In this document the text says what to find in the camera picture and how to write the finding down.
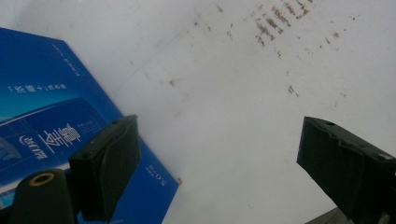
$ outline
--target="blue box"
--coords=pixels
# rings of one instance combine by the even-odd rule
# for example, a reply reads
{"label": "blue box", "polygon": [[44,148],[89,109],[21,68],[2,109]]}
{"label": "blue box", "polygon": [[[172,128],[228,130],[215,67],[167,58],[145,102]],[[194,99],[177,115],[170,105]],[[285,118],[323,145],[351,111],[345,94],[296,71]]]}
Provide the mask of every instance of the blue box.
{"label": "blue box", "polygon": [[[0,209],[12,204],[19,181],[68,169],[68,157],[120,117],[65,42],[0,28]],[[176,180],[140,141],[141,160],[116,223],[161,223],[177,192]]]}

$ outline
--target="blue package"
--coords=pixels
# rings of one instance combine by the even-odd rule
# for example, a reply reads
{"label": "blue package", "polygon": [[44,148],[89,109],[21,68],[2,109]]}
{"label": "blue package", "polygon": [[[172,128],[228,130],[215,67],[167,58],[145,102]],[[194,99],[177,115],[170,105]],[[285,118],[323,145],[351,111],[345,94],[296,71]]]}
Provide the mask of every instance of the blue package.
{"label": "blue package", "polygon": [[[21,179],[66,169],[71,154],[120,117],[64,41],[0,28],[0,209],[12,204]],[[140,147],[111,223],[161,223],[177,192],[177,181],[143,140]]]}

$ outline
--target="white surface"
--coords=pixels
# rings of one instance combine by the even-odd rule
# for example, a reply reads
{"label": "white surface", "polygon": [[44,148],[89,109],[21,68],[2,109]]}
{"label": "white surface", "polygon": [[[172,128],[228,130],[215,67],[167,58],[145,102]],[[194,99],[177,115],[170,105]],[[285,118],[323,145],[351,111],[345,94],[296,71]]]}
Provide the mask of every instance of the white surface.
{"label": "white surface", "polygon": [[164,223],[305,223],[334,205],[295,162],[304,116],[396,155],[396,2],[300,2],[3,0],[0,26],[65,40],[139,116],[183,179]]}

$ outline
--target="black plastic part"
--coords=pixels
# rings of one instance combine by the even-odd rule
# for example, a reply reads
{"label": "black plastic part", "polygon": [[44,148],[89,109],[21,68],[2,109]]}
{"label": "black plastic part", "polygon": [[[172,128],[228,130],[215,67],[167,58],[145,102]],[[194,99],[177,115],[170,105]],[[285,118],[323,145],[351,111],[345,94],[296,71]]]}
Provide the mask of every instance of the black plastic part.
{"label": "black plastic part", "polygon": [[69,158],[85,220],[109,221],[140,160],[137,116],[108,124]]}
{"label": "black plastic part", "polygon": [[395,204],[389,186],[396,159],[334,123],[304,119],[297,162],[357,224],[378,223]]}
{"label": "black plastic part", "polygon": [[75,224],[71,198],[63,170],[30,175],[16,189],[8,224]]}

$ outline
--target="brass ring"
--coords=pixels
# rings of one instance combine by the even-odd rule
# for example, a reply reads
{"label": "brass ring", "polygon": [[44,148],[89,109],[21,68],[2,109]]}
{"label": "brass ring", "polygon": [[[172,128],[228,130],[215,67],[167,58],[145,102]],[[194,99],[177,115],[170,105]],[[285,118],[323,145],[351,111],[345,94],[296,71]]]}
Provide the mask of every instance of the brass ring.
{"label": "brass ring", "polygon": [[29,181],[29,185],[33,187],[42,186],[49,183],[53,178],[55,178],[55,174],[53,173],[39,174]]}

